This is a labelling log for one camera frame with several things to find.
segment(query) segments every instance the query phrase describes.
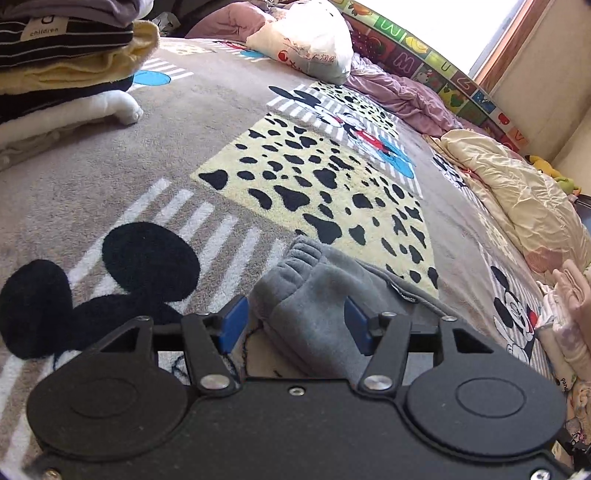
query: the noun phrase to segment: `yellow plush toy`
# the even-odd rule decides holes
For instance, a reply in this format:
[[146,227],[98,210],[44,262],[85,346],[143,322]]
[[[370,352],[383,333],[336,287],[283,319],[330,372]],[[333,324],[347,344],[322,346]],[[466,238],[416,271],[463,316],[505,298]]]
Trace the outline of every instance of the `yellow plush toy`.
[[574,180],[569,179],[567,177],[563,177],[558,170],[552,167],[546,160],[540,157],[536,157],[535,155],[526,155],[525,159],[530,162],[537,170],[540,170],[542,173],[552,177],[558,186],[561,188],[566,195],[571,195],[575,190],[578,190],[580,193],[580,188],[575,186]]

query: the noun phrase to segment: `plastic bag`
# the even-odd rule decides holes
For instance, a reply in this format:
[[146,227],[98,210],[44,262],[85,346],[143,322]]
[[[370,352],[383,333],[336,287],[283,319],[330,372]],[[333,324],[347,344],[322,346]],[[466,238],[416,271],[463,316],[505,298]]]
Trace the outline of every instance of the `plastic bag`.
[[285,17],[246,39],[246,46],[311,77],[342,85],[353,46],[345,19],[328,0],[300,0]]

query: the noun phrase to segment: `purple garment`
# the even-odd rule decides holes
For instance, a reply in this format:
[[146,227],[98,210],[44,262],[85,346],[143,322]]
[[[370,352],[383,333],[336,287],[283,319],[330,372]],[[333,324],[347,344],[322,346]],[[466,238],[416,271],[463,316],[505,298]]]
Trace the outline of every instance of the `purple garment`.
[[250,2],[236,2],[209,14],[185,38],[221,38],[245,42],[275,18]]
[[152,0],[0,0],[0,20],[76,17],[127,27]]
[[422,134],[441,137],[450,130],[464,128],[429,87],[386,73],[358,53],[353,56],[345,86],[367,95]]

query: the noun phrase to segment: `colorful alphabet mat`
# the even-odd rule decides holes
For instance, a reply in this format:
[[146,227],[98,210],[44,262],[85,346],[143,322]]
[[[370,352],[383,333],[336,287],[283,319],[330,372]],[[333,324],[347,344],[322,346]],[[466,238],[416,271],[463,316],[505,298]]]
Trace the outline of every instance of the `colorful alphabet mat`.
[[441,54],[359,2],[330,0],[353,27],[353,49],[386,72],[409,77],[439,94],[457,116],[518,152],[529,143],[515,124],[468,75]]

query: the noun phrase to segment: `black garment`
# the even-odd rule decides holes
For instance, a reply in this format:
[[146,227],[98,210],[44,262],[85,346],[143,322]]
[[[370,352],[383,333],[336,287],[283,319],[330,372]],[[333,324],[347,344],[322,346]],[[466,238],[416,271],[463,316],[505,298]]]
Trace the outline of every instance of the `black garment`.
[[114,50],[133,37],[133,24],[120,28],[55,16],[0,21],[0,70]]
[[117,82],[99,83],[90,87],[36,90],[20,95],[0,95],[0,124],[77,98],[89,97],[109,90],[126,92],[133,82],[132,75]]

